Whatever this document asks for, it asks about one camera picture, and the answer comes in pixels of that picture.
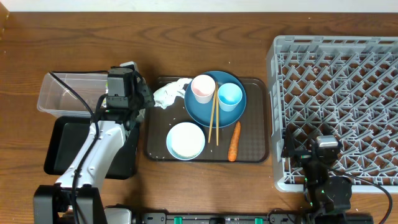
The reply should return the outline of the white napkin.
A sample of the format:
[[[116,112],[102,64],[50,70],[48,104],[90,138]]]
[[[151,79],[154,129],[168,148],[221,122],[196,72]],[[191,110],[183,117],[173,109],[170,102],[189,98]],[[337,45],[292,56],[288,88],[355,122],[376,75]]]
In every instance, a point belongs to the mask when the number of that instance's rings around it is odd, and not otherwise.
[[[155,107],[165,110],[174,104],[176,97],[185,98],[184,86],[188,85],[192,78],[179,78],[176,82],[171,82],[159,88],[154,93]]]

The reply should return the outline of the orange carrot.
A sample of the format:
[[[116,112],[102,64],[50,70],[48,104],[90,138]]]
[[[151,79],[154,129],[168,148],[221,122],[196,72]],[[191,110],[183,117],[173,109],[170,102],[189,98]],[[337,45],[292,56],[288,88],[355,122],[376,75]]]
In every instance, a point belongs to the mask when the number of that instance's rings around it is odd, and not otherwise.
[[[234,162],[238,156],[239,138],[241,134],[241,123],[238,121],[235,125],[234,132],[228,150],[228,160]]]

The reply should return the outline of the pink plastic cup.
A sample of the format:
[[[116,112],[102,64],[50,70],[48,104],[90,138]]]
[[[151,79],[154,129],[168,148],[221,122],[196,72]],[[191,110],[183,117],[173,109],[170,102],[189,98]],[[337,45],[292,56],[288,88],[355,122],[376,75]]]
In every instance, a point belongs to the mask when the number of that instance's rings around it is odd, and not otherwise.
[[[209,75],[199,75],[191,83],[191,89],[197,102],[208,103],[215,92],[215,81]]]

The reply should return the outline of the light blue bowl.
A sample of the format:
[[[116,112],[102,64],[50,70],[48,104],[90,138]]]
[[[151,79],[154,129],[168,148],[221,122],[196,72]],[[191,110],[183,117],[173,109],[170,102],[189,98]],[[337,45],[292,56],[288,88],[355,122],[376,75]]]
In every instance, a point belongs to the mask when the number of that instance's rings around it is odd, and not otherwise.
[[[176,124],[166,137],[167,150],[174,158],[182,161],[198,157],[205,147],[205,142],[202,129],[191,122]]]

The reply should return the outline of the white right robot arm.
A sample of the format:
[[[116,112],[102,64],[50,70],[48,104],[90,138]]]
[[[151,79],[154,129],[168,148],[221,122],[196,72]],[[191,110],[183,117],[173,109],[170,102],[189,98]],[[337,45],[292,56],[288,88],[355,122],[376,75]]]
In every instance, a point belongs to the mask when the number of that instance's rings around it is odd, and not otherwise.
[[[303,194],[312,206],[295,218],[295,223],[348,223],[346,211],[351,208],[352,183],[343,176],[330,176],[329,169],[342,148],[333,135],[316,138],[310,149],[297,149],[292,133],[285,133],[283,158],[304,171]]]

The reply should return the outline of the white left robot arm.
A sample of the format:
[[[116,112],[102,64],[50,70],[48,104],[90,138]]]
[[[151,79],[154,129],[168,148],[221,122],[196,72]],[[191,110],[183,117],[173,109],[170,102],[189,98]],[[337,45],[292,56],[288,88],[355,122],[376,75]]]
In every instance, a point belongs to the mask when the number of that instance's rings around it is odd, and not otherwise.
[[[91,109],[60,77],[49,75],[79,99],[90,113],[88,135],[68,169],[53,185],[40,185],[34,194],[35,223],[135,223],[131,209],[105,208],[100,189],[120,149],[139,123],[141,111],[155,105],[154,94],[137,69],[126,62],[105,71],[108,90]]]

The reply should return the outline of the clear plastic waste bin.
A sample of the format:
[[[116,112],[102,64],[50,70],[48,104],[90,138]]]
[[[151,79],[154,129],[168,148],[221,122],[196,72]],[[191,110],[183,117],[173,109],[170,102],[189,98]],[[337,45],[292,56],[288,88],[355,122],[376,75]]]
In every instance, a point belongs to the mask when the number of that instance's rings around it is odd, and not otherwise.
[[[95,109],[98,98],[106,93],[105,73],[57,73],[56,76],[75,90],[92,110]],[[50,74],[46,74],[42,81],[37,109],[57,118],[90,117],[90,112],[82,102]]]

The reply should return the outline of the grey plastic dishwasher rack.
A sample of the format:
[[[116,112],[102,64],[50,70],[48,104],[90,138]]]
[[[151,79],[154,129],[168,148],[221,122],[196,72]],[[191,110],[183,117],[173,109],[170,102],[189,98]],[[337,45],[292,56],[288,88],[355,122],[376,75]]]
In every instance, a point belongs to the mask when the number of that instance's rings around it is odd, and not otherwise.
[[[280,35],[266,61],[276,189],[303,190],[303,170],[281,156],[285,134],[308,149],[330,131],[354,192],[396,193],[397,38]]]

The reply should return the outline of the brown plastic serving tray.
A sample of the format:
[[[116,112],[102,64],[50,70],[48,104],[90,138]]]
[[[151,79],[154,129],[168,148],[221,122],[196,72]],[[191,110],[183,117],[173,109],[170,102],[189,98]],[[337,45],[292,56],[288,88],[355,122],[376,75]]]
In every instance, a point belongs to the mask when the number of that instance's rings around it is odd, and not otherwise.
[[[270,134],[266,118],[266,86],[256,78],[238,78],[246,91],[246,109],[237,120],[241,123],[238,146],[238,163],[261,163],[270,153]],[[170,129],[178,123],[191,122],[199,126],[208,137],[209,127],[205,127],[191,118],[185,109],[184,99],[176,97],[174,104],[165,110],[153,107],[146,112],[147,143],[145,154],[155,161],[175,162],[166,146],[166,137]],[[229,144],[236,122],[227,127],[219,127],[219,146],[216,145],[216,114],[214,113],[211,141],[205,143],[196,162],[227,162]]]

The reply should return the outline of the dark blue plate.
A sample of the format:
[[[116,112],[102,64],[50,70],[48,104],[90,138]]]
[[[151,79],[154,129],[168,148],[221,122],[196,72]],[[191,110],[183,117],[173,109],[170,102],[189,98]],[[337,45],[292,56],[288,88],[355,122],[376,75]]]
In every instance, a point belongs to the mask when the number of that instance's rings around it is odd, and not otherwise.
[[[243,96],[234,110],[223,111],[219,109],[219,127],[223,128],[233,124],[243,115],[244,110],[246,109],[247,97],[243,84],[234,75],[222,71],[208,71],[205,72],[204,75],[209,75],[211,78],[217,81],[219,85],[225,83],[234,83],[241,89]],[[209,127],[213,98],[211,98],[211,100],[205,104],[197,102],[194,97],[194,93],[192,92],[191,84],[191,82],[188,84],[187,90],[185,92],[185,109],[193,120],[205,127]]]

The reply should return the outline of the light blue plastic cup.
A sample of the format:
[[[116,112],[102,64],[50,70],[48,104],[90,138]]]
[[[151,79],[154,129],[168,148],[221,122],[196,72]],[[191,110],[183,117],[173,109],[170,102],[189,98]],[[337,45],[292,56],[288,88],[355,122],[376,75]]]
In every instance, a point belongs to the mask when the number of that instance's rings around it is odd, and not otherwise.
[[[234,83],[225,83],[218,89],[218,102],[223,111],[234,110],[243,98],[241,88]]]

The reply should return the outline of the wooden chopstick left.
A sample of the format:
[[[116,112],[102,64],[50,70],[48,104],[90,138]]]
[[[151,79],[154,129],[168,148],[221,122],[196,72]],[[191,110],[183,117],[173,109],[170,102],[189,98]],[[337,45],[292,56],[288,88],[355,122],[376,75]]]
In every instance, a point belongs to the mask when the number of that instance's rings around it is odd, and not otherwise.
[[[211,133],[213,129],[213,120],[214,120],[214,113],[215,113],[215,105],[216,105],[216,94],[217,94],[217,89],[218,89],[218,84],[215,82],[215,90],[213,93],[213,101],[212,101],[212,109],[211,109],[211,119],[210,119],[210,125],[209,125],[209,133],[208,133],[208,143],[211,141]]]

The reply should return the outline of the wooden chopstick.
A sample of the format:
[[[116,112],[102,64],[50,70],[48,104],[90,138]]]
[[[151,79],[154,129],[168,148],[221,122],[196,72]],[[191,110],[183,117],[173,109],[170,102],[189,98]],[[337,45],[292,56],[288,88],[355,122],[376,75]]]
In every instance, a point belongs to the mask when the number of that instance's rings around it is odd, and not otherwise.
[[[212,109],[211,109],[211,119],[210,119],[210,125],[209,125],[209,133],[208,133],[208,143],[211,141],[211,133],[213,129],[213,120],[214,120],[214,113],[215,113],[215,105],[216,105],[216,94],[217,94],[217,89],[218,89],[218,84],[215,82],[215,90],[213,93],[213,101],[212,101]]]
[[[216,95],[216,145],[219,146],[219,102],[218,102],[218,82],[216,82],[216,91],[215,91],[215,95]]]

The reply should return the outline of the wooden chopstick right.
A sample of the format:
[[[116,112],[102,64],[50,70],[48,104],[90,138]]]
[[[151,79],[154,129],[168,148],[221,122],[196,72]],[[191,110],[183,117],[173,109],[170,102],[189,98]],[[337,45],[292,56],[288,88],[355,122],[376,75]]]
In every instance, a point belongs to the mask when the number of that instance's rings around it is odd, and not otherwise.
[[[215,95],[216,95],[216,145],[219,146],[219,102],[218,102],[218,82],[216,82],[216,91],[215,91]]]

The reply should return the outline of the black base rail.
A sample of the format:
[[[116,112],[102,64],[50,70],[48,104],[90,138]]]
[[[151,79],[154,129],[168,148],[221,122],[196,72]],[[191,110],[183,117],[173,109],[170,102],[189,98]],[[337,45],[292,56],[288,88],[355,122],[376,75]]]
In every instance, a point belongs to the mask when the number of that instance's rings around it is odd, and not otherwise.
[[[148,212],[134,213],[128,208],[108,207],[104,210],[108,223],[125,224],[288,224],[288,223],[349,223],[372,224],[370,215],[318,215],[312,219],[310,215],[292,213],[275,208],[266,214],[197,214]]]

